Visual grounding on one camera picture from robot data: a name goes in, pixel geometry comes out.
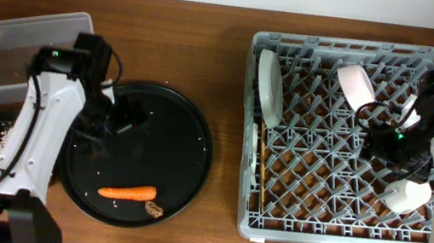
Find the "orange carrot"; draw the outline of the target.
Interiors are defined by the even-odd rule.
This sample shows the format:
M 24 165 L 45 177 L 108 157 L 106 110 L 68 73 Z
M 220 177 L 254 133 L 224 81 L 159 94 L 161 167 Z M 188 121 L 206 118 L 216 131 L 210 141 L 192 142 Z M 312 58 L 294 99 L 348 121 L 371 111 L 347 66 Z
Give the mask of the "orange carrot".
M 157 190 L 152 186 L 130 188 L 99 188 L 98 194 L 108 199 L 150 201 L 157 197 Z

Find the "brown food scrap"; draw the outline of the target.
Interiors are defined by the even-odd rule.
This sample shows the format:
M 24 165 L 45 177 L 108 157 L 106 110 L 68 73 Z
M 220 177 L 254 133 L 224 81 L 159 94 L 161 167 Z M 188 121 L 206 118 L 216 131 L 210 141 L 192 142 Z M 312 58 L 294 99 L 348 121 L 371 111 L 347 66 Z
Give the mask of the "brown food scrap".
M 160 218 L 160 217 L 164 216 L 163 208 L 156 205 L 156 203 L 154 203 L 153 201 L 146 201 L 146 203 L 144 203 L 144 205 L 145 205 L 144 210 L 152 218 Z

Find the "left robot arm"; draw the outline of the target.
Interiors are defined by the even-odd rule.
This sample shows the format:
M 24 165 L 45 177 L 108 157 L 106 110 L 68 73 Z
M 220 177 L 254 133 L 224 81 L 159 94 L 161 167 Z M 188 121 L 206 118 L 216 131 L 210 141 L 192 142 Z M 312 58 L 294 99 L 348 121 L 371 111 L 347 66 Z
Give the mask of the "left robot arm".
M 81 33 L 70 49 L 42 47 L 27 68 L 23 107 L 0 153 L 0 243 L 63 243 L 46 206 L 49 180 L 68 131 L 104 141 L 147 120 L 138 101 L 117 94 L 107 79 L 113 48 Z

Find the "wooden chopstick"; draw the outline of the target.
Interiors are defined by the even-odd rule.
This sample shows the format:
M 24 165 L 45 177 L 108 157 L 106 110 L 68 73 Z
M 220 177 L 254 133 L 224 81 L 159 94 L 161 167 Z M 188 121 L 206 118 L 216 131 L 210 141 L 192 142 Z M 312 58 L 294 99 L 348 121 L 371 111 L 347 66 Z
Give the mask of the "wooden chopstick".
M 265 204 L 264 204 L 264 201 L 265 201 L 265 183 L 266 183 L 266 179 L 265 179 L 265 171 L 266 171 L 266 164 L 265 164 L 265 160 L 266 160 L 266 156 L 265 156 L 265 154 L 266 154 L 266 151 L 265 151 L 265 148 L 266 148 L 266 124 L 265 124 L 265 122 L 264 122 L 264 120 L 262 120 L 262 124 L 261 124 L 261 126 L 262 126 L 262 128 L 261 128 L 261 134 L 262 134 L 262 136 L 261 136 L 261 142 L 260 142 L 260 145 L 261 145 L 261 147 L 260 147 L 260 189 L 259 189 L 259 191 L 260 191 L 260 194 L 259 194 L 259 197 L 260 197 L 260 200 L 259 200 L 259 202 L 260 202 L 260 206 L 259 206 L 259 208 L 260 208 L 260 213 L 261 214 L 263 214 L 263 212 L 264 212 L 264 206 L 265 206 Z

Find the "grey plate with food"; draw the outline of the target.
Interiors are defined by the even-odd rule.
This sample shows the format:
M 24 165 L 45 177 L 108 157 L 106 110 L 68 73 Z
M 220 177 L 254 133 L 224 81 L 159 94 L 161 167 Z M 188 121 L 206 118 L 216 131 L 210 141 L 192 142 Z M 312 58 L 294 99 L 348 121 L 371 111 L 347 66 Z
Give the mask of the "grey plate with food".
M 258 93 L 263 120 L 269 129 L 282 119 L 283 83 L 278 55 L 268 49 L 261 51 L 258 62 Z

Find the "white plastic fork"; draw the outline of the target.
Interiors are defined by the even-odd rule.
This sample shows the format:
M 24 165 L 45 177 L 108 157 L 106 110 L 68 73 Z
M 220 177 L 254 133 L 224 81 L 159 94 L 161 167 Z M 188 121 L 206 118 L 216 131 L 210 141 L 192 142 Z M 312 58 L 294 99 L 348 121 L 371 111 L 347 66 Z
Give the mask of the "white plastic fork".
M 256 164 L 257 164 L 257 147 L 258 147 L 258 125 L 254 123 L 252 125 L 252 152 L 250 153 L 250 184 L 255 187 L 256 186 Z

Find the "cream white cup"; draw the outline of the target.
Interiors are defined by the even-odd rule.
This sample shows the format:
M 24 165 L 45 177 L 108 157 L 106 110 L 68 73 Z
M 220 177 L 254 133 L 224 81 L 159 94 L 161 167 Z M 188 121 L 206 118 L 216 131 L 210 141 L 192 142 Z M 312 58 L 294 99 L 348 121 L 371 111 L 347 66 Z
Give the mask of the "cream white cup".
M 431 185 L 402 179 L 385 187 L 385 204 L 396 214 L 408 214 L 430 201 Z

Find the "round black tray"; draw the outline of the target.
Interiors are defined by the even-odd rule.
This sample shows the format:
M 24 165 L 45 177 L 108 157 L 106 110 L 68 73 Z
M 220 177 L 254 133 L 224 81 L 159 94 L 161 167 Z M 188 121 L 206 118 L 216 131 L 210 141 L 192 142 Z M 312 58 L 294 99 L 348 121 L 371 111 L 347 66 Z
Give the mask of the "round black tray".
M 85 214 L 117 227 L 137 228 L 174 217 L 202 189 L 211 169 L 211 132 L 199 109 L 162 84 L 133 82 L 115 90 L 141 103 L 146 122 L 106 137 L 76 121 L 58 158 L 58 177 Z M 158 219 L 136 200 L 108 199 L 100 188 L 153 186 Z

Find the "white bowl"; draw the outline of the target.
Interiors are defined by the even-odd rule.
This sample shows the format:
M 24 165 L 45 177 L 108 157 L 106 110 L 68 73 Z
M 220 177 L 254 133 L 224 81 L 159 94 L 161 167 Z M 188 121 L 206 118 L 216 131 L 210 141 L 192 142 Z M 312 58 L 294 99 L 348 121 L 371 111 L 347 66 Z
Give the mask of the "white bowl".
M 341 67 L 337 72 L 339 85 L 353 111 L 374 101 L 370 78 L 360 65 Z

